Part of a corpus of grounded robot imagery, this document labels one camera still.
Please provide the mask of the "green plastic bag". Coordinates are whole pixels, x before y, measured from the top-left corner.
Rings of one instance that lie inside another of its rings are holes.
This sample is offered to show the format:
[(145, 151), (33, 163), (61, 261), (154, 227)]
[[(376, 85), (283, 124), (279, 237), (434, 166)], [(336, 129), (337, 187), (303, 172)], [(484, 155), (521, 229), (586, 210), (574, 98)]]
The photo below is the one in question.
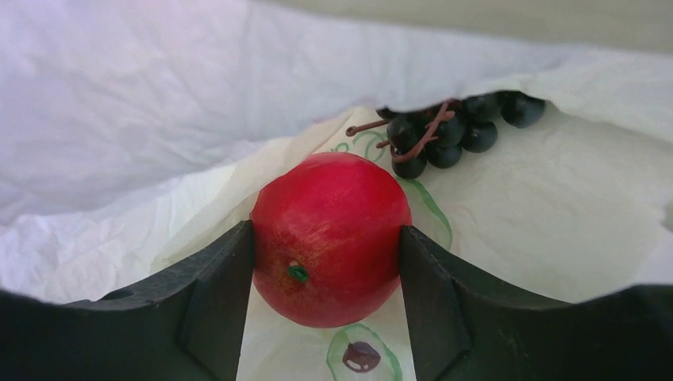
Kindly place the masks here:
[[(379, 107), (515, 90), (534, 125), (402, 181), (413, 227), (579, 304), (672, 289), (669, 1), (4, 1), (1, 294), (98, 301), (242, 221), (316, 152), (390, 171)], [(402, 286), (309, 329), (251, 285), (234, 380), (419, 380)]]

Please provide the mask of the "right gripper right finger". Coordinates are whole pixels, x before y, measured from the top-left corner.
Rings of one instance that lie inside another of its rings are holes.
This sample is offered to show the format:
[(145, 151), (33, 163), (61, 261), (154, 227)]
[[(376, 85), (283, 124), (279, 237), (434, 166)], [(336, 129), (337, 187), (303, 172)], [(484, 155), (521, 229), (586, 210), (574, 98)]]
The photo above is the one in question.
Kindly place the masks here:
[(400, 270), (419, 380), (669, 380), (672, 289), (640, 285), (579, 304), (516, 287), (413, 226)]

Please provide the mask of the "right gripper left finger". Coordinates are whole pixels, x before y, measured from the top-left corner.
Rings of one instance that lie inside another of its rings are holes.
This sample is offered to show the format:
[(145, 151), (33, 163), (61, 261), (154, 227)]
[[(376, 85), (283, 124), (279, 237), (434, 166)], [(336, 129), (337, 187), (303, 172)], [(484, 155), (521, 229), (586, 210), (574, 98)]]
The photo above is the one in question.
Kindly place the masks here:
[(253, 268), (242, 221), (204, 249), (92, 302), (1, 294), (4, 380), (234, 380)]

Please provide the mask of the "red fake apple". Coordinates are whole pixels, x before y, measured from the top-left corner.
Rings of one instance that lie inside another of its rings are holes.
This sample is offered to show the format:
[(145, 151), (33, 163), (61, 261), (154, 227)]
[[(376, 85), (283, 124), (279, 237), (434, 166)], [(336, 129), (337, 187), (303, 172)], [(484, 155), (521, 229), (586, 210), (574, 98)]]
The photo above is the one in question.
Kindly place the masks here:
[(399, 284), (406, 194), (361, 156), (322, 152), (271, 181), (250, 213), (253, 283), (277, 313), (335, 328), (374, 313)]

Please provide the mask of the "dark blue fake grapes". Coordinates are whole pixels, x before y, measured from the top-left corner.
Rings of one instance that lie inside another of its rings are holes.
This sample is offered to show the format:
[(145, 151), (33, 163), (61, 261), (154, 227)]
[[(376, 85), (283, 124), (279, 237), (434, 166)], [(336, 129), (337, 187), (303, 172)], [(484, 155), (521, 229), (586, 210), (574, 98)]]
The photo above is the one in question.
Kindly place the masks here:
[(401, 112), (377, 109), (379, 120), (347, 128), (349, 137), (381, 126), (386, 138), (393, 172), (403, 179), (416, 179), (428, 164), (446, 169), (455, 166), (464, 151), (482, 153), (498, 141), (495, 120), (525, 129), (543, 116), (547, 102), (520, 91), (502, 90), (449, 99), (422, 110)]

